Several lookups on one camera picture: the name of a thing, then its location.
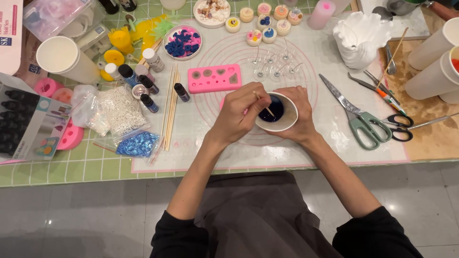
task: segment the black sleeve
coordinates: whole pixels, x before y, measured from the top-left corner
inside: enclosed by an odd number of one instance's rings
[[[336,229],[333,247],[345,258],[422,258],[405,236],[403,227],[384,207]]]
[[[194,219],[176,219],[164,211],[155,231],[150,258],[206,257],[209,233],[196,227]]]

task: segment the green-handled scissors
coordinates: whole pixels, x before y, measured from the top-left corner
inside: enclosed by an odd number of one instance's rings
[[[364,112],[350,103],[341,92],[331,84],[322,74],[319,73],[320,78],[324,81],[325,85],[331,91],[333,96],[341,103],[341,105],[346,109],[347,117],[349,118],[349,126],[351,127],[352,133],[355,136],[355,139],[358,141],[360,146],[366,150],[375,150],[379,147],[380,142],[387,142],[392,138],[391,129],[385,125],[381,120],[374,117],[368,112]],[[370,125],[370,122],[381,126],[387,133],[387,138],[382,139],[381,136],[375,131],[375,129]],[[362,142],[360,136],[358,135],[358,129],[371,139],[375,144],[373,147],[368,147]]]

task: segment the floor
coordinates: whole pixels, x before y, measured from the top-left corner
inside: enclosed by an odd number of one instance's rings
[[[353,169],[424,257],[459,257],[459,163]],[[331,241],[349,220],[319,171],[295,172]],[[0,189],[4,257],[148,257],[180,179]]]

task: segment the person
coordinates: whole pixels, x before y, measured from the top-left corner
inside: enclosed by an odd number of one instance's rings
[[[252,82],[226,96],[156,225],[150,257],[422,257],[403,227],[315,130],[306,88],[274,91],[295,103],[298,121],[288,130],[267,133],[300,144],[353,219],[336,229],[330,244],[291,173],[210,177],[223,150],[247,134],[271,103],[263,85]]]

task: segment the ruffled white vessel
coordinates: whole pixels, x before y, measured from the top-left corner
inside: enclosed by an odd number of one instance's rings
[[[354,12],[333,28],[341,57],[349,68],[363,69],[377,56],[378,48],[391,39],[393,22],[381,23],[381,15]]]

